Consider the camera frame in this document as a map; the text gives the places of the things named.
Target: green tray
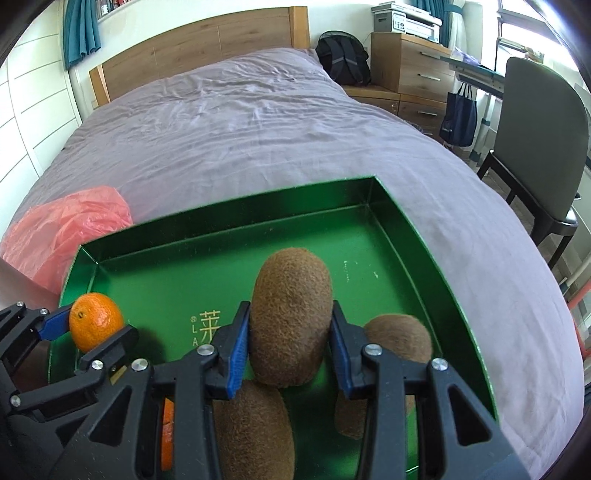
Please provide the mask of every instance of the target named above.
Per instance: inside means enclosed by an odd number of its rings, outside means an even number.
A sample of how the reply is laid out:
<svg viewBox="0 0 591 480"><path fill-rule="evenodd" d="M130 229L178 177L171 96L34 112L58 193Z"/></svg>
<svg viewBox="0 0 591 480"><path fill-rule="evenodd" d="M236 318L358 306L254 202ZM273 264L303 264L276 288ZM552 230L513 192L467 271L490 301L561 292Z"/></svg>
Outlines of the green tray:
<svg viewBox="0 0 591 480"><path fill-rule="evenodd" d="M136 356L155 364L176 360L232 321L239 302L251 298L262 263L286 247L308 248L326 263L349 322L364 325L382 313L420 319L434 353L451 362L496 418L462 310L412 224L373 177L229 200L90 242L76 255L61 304L89 291L105 293L140 331ZM69 334L54 342L51 381L70 376L76 360ZM297 480L355 476L361 443L335 430L336 392L328 357L312 382L282 392L294 429ZM414 413L407 449L408 477L415 478Z"/></svg>

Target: bookshelf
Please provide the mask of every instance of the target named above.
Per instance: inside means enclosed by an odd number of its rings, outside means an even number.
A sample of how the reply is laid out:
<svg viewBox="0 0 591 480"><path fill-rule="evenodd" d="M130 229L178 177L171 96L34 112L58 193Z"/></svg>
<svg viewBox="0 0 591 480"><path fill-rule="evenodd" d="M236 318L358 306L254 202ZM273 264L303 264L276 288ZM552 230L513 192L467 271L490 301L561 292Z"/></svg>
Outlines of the bookshelf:
<svg viewBox="0 0 591 480"><path fill-rule="evenodd" d="M95 0L96 18L100 21L115 10L137 0Z"/></svg>

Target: chest of drawers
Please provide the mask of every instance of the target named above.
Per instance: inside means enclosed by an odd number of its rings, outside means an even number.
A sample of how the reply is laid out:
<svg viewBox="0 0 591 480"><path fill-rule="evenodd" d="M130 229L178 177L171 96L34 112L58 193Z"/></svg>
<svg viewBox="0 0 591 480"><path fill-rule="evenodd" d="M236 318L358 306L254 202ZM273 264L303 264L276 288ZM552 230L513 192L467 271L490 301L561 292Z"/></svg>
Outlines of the chest of drawers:
<svg viewBox="0 0 591 480"><path fill-rule="evenodd" d="M343 88L347 95L358 102L374 105L398 115L403 120L420 126L425 135L443 143L439 137L439 127L445 116L445 103L392 92L374 85Z"/></svg>
<svg viewBox="0 0 591 480"><path fill-rule="evenodd" d="M400 94L445 102L454 73L440 57L450 55L448 48L413 35L374 32L372 83Z"/></svg>

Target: white wardrobe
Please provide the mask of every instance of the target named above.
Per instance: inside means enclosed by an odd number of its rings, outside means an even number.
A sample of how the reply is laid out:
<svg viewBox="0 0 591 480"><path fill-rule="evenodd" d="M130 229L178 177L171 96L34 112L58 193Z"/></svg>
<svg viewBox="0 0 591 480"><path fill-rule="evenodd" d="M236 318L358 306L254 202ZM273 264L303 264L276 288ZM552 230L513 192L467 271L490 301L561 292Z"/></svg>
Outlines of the white wardrobe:
<svg viewBox="0 0 591 480"><path fill-rule="evenodd" d="M0 66L0 238L31 186L82 123L61 32L64 0L27 28Z"/></svg>

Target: kiwi fruit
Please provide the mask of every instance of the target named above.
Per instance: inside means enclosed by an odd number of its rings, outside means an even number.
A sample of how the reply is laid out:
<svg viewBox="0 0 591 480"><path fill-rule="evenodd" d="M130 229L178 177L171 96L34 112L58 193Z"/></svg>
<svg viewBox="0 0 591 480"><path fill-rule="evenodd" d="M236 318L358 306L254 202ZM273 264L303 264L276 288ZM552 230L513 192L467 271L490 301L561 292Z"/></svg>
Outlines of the kiwi fruit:
<svg viewBox="0 0 591 480"><path fill-rule="evenodd" d="M272 254L252 292L249 354L255 378L285 388L316 375L328 340L332 285L324 262L304 248Z"/></svg>
<svg viewBox="0 0 591 480"><path fill-rule="evenodd" d="M425 364L433 355L429 332L413 316L380 315L370 320L363 329L370 343L378 343L404 360ZM412 395L406 396L405 406L407 414L414 408ZM366 411L367 400L347 400L339 391L335 405L335 428L347 437L362 438Z"/></svg>
<svg viewBox="0 0 591 480"><path fill-rule="evenodd" d="M281 394L244 380L236 397L213 402L224 480L292 480L293 433Z"/></svg>

